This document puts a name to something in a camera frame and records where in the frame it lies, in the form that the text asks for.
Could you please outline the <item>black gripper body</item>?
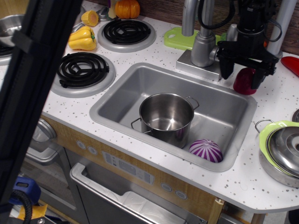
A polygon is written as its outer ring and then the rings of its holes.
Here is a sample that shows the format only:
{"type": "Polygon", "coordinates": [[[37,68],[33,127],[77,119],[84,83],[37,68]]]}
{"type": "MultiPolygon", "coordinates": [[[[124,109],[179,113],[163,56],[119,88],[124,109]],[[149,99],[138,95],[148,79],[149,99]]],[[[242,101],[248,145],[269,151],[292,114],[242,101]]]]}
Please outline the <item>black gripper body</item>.
{"type": "Polygon", "coordinates": [[[273,75],[278,58],[264,47],[265,36],[261,31],[256,34],[238,32],[236,41],[218,42],[217,57],[234,57],[235,64],[255,68],[259,63],[268,64],[268,73],[273,75]]]}

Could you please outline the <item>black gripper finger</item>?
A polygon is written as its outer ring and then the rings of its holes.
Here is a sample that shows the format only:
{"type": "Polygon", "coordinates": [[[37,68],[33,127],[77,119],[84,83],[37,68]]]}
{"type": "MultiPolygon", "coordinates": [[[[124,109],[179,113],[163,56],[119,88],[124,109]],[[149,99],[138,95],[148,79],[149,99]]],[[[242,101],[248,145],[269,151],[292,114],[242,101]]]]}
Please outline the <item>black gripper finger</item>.
{"type": "Polygon", "coordinates": [[[255,73],[251,82],[251,89],[258,89],[260,84],[264,81],[265,77],[268,76],[268,64],[259,63],[258,66],[254,68],[255,73]]]}
{"type": "Polygon", "coordinates": [[[220,69],[221,69],[221,76],[223,79],[228,79],[229,76],[233,73],[234,64],[235,64],[234,57],[220,58],[220,69]]]}

